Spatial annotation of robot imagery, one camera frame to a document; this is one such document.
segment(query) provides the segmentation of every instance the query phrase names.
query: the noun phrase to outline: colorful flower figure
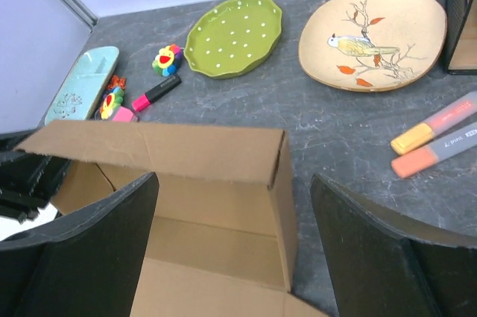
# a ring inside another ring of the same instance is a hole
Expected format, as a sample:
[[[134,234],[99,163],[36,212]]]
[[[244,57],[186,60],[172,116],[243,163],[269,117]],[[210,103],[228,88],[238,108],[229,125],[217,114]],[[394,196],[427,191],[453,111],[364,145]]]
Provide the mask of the colorful flower figure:
[[[182,49],[176,44],[172,44],[159,50],[159,54],[152,63],[152,68],[158,75],[169,77],[177,72],[182,59]]]
[[[106,96],[101,107],[99,107],[101,119],[110,118],[115,108],[120,107],[123,101],[124,91],[121,87],[115,87],[113,91]]]
[[[106,86],[106,89],[103,92],[103,97],[102,99],[106,99],[106,96],[109,95],[116,87],[121,88],[123,91],[126,90],[126,78],[125,77],[119,77],[117,75],[114,75],[111,77],[110,82]]]

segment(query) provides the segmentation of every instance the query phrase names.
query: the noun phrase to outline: open cardboard box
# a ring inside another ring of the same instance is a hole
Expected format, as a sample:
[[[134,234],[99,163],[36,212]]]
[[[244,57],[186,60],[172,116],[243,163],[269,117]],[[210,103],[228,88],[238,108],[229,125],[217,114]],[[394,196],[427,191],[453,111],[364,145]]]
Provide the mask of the open cardboard box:
[[[75,161],[52,201],[62,214],[157,173],[133,317],[325,316],[289,293],[297,223],[285,131],[54,121],[18,149]]]

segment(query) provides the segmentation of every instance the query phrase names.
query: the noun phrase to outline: black mesh pen holder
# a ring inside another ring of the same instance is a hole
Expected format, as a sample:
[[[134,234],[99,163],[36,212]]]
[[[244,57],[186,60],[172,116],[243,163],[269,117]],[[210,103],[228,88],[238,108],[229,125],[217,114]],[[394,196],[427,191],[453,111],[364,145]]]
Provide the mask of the black mesh pen holder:
[[[443,64],[453,75],[477,74],[477,0],[446,0]]]
[[[70,161],[12,151],[33,131],[0,134],[0,217],[34,220],[57,193]]]

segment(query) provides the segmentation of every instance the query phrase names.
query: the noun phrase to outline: painted bird plate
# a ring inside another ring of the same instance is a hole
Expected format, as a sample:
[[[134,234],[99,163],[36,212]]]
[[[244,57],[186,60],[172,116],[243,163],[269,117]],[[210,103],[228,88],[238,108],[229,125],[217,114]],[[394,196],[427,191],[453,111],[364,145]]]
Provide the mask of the painted bird plate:
[[[227,0],[189,32],[184,55],[192,71],[215,79],[255,69],[282,33],[282,11],[272,0]]]
[[[446,12],[435,0],[331,0],[303,29],[300,64],[342,90],[395,90],[434,66],[446,30]]]

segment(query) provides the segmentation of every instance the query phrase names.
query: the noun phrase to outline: box flap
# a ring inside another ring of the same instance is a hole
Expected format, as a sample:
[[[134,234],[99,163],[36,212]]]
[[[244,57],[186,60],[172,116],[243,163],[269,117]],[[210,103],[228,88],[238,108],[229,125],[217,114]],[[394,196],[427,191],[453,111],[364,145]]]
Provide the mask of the box flap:
[[[295,259],[298,249],[297,217],[293,200],[293,168],[291,167],[288,134],[283,137],[271,206],[274,211],[275,231],[282,260],[285,288],[291,291]]]
[[[51,203],[66,215],[106,198],[114,191],[114,187],[96,164],[74,162]]]
[[[130,316],[282,317],[283,299],[275,289],[146,258]]]
[[[277,239],[270,236],[155,217],[145,257],[284,290]]]
[[[316,310],[293,295],[287,294],[285,296],[283,317],[328,317],[328,315]]]
[[[271,185],[283,130],[53,121],[17,149],[162,174]]]

